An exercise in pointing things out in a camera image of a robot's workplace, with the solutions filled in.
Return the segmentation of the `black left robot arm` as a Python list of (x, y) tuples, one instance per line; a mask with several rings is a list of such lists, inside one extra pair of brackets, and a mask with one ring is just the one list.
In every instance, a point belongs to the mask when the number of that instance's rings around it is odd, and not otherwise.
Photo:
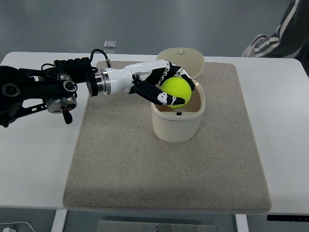
[(101, 53), (108, 67), (107, 54), (94, 49), (90, 57), (55, 60), (40, 70), (0, 68), (0, 124), (8, 127), (18, 118), (43, 110), (62, 114), (66, 124), (72, 122), (70, 111), (77, 106), (77, 85), (86, 83), (90, 96), (104, 91), (98, 69), (91, 65), (94, 54)]

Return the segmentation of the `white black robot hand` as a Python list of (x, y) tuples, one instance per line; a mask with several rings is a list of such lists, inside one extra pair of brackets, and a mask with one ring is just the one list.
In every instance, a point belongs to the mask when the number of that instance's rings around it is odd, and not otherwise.
[(163, 59), (127, 65), (123, 69), (106, 68), (100, 75), (104, 94), (136, 93), (157, 105), (181, 106), (188, 102), (185, 97), (159, 88), (173, 77), (184, 81), (190, 93), (195, 89), (192, 78), (182, 67)]

